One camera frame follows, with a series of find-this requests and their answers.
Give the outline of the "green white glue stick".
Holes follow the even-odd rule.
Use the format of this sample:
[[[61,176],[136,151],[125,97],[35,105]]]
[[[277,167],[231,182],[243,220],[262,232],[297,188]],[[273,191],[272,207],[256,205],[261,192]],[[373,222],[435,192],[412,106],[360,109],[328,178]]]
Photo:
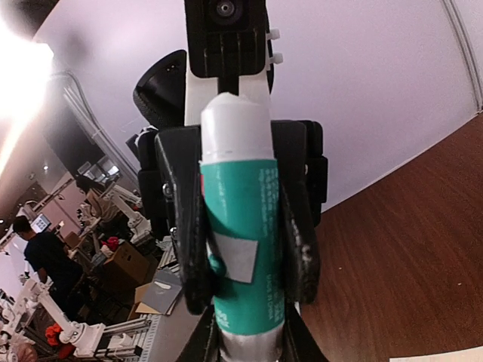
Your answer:
[[[226,361],[281,357],[285,296],[278,238],[278,165],[269,110],[217,95],[202,111],[203,195],[220,277],[214,310]]]

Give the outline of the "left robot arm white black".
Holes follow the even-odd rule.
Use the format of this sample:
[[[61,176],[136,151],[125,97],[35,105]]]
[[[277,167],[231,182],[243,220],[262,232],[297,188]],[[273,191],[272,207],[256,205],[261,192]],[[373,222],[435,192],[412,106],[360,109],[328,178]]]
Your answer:
[[[185,91],[183,50],[159,60],[135,86],[134,103],[150,123],[137,138],[138,181],[155,235],[173,238],[188,308],[200,314],[221,280],[209,270],[204,251],[211,227],[198,166],[201,131],[184,124]],[[321,269],[315,227],[328,193],[323,129],[315,121],[274,121],[272,135],[281,180],[281,282],[288,301],[309,304]]]

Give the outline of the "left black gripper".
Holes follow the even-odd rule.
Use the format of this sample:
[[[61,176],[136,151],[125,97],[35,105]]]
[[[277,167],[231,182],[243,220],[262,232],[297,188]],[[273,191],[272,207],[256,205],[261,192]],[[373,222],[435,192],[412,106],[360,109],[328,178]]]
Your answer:
[[[320,256],[314,225],[328,199],[323,128],[315,121],[273,121],[281,207],[282,280],[290,302],[314,302]],[[175,250],[186,306],[200,315],[211,304],[216,278],[208,261],[209,226],[202,195],[201,128],[147,128],[137,137],[138,182],[155,236],[176,229]]]

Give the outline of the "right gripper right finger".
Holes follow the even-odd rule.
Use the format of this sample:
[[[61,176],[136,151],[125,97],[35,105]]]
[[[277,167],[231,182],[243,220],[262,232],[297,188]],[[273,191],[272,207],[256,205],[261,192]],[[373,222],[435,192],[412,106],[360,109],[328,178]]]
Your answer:
[[[282,354],[279,360],[284,362],[328,362],[295,305],[289,302],[285,303]]]

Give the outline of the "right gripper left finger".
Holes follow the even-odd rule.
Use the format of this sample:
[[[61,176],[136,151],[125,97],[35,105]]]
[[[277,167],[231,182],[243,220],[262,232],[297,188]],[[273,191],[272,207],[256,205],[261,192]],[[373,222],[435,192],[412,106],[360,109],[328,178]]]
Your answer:
[[[219,362],[219,331],[214,307],[207,307],[197,323],[177,362]]]

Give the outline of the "beige envelope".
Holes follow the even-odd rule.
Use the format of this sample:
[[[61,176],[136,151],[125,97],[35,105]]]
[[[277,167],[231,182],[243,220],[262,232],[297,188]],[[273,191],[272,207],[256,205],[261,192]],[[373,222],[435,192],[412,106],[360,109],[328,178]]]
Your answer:
[[[418,357],[391,358],[392,362],[472,362],[482,361],[482,350],[455,351]]]

